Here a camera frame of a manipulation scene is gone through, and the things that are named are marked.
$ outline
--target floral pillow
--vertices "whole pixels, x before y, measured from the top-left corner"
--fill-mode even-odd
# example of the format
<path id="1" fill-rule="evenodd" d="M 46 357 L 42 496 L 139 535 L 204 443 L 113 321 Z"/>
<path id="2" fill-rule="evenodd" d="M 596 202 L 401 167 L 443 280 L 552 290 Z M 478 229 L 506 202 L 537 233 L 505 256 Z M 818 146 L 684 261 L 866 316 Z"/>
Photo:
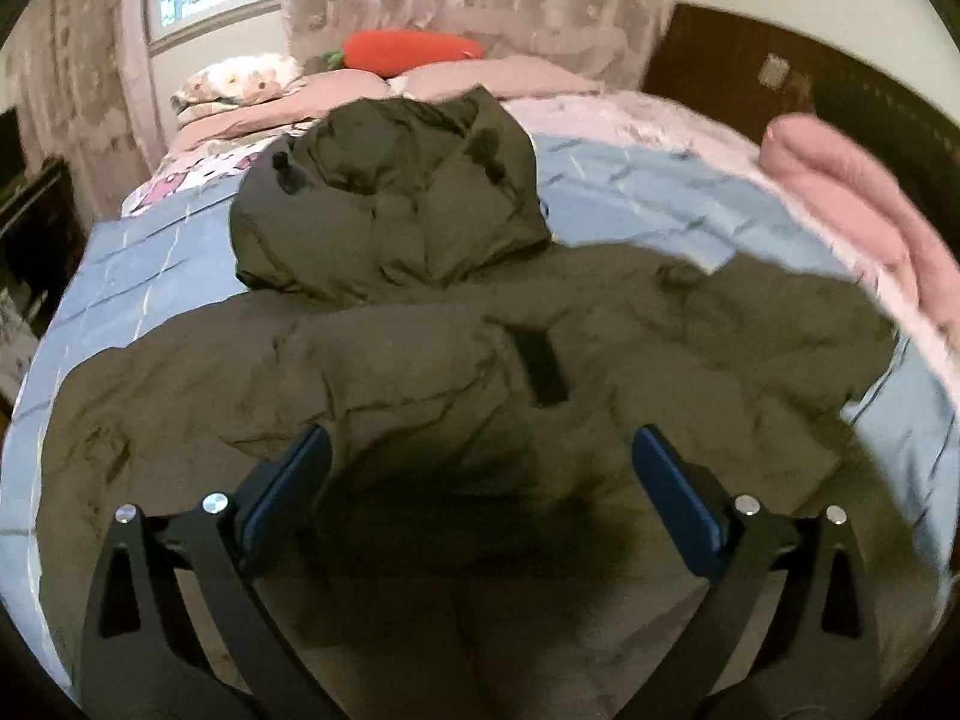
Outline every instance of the floral pillow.
<path id="1" fill-rule="evenodd" d="M 181 127 L 224 111 L 267 103 L 301 87 L 304 68 L 291 56 L 236 56 L 190 76 L 170 98 Z"/>

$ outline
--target red plush toy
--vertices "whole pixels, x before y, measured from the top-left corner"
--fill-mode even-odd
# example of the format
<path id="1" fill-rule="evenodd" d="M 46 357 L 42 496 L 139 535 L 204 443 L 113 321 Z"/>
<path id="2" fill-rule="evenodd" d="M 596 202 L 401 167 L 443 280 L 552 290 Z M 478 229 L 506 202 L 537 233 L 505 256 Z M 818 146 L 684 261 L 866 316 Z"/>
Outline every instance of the red plush toy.
<path id="1" fill-rule="evenodd" d="M 344 64 L 353 70 L 376 73 L 381 79 L 434 62 L 483 59 L 474 40 L 458 35 L 416 32 L 412 29 L 372 29 L 359 32 L 344 45 Z"/>

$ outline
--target blue bedspread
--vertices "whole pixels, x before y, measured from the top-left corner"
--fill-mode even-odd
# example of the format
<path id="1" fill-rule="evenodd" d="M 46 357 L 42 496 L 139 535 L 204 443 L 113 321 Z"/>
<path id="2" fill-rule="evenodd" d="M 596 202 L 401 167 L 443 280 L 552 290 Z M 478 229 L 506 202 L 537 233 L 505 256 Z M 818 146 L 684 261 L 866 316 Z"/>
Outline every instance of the blue bedspread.
<path id="1" fill-rule="evenodd" d="M 558 241 L 633 242 L 720 268 L 738 251 L 792 271 L 851 279 L 779 201 L 696 157 L 536 136 L 539 192 Z M 37 600 L 34 526 L 40 450 L 56 390 L 73 367 L 185 311 L 243 292 L 229 204 L 240 176 L 181 191 L 137 218 L 97 225 L 21 389 L 0 466 L 0 597 L 63 686 Z M 918 550 L 946 573 L 960 495 L 960 430 L 944 388 L 909 338 L 845 418 L 875 456 Z"/>

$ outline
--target silver bolt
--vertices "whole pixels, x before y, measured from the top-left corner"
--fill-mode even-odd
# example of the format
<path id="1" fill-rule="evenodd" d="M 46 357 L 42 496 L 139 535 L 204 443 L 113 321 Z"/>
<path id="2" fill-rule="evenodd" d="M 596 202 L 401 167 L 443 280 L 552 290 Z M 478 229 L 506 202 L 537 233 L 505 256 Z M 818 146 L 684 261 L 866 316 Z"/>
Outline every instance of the silver bolt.
<path id="1" fill-rule="evenodd" d="M 746 514 L 747 517 L 752 517 L 754 514 L 760 512 L 760 501 L 752 495 L 741 495 L 733 504 L 736 506 L 738 512 Z"/>
<path id="2" fill-rule="evenodd" d="M 126 525 L 136 517 L 136 506 L 133 506 L 131 503 L 125 503 L 123 506 L 117 509 L 113 517 L 121 525 Z"/>
<path id="3" fill-rule="evenodd" d="M 839 506 L 827 506 L 827 519 L 834 525 L 843 525 L 847 521 L 847 513 Z"/>
<path id="4" fill-rule="evenodd" d="M 210 493 L 203 498 L 203 510 L 207 514 L 219 514 L 229 504 L 230 499 L 224 493 Z"/>

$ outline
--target window frame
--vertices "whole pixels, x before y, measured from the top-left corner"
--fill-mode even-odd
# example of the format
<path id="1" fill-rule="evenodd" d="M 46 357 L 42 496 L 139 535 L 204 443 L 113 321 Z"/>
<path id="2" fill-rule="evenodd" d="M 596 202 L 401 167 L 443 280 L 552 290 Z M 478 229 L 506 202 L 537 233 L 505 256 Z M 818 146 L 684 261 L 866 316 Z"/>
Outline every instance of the window frame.
<path id="1" fill-rule="evenodd" d="M 251 6 L 261 4 L 264 1 L 275 1 L 275 5 L 280 7 L 280 0 L 225 0 L 218 2 L 213 6 L 198 11 L 197 13 L 177 19 L 171 25 L 164 25 L 160 18 L 160 0 L 148 0 L 147 17 L 149 21 L 150 43 L 166 42 L 168 38 L 176 35 L 178 32 L 203 32 L 204 22 L 219 22 L 224 15 L 232 11 L 243 11 L 250 9 Z"/>

